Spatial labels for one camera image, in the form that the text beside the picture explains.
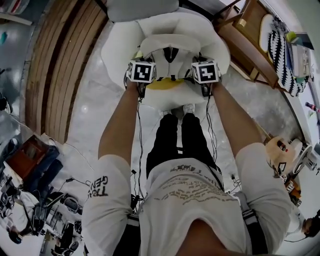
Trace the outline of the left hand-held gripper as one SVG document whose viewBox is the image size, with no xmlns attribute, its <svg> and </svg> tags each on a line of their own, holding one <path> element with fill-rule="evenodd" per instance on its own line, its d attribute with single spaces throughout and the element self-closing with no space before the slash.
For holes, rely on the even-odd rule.
<svg viewBox="0 0 320 256">
<path fill-rule="evenodd" d="M 127 70 L 124 74 L 123 84 L 127 89 L 127 81 L 137 83 L 139 98 L 144 98 L 147 85 L 151 84 L 157 77 L 156 63 L 145 61 L 143 58 L 135 58 L 129 61 Z"/>
</svg>

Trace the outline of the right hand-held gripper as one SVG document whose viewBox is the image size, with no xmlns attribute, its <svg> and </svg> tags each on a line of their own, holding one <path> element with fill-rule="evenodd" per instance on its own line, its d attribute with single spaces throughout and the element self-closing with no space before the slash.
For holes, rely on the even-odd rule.
<svg viewBox="0 0 320 256">
<path fill-rule="evenodd" d="M 193 81 L 200 85 L 203 97 L 211 95 L 211 84 L 221 81 L 221 72 L 214 59 L 192 62 L 191 71 Z"/>
</svg>

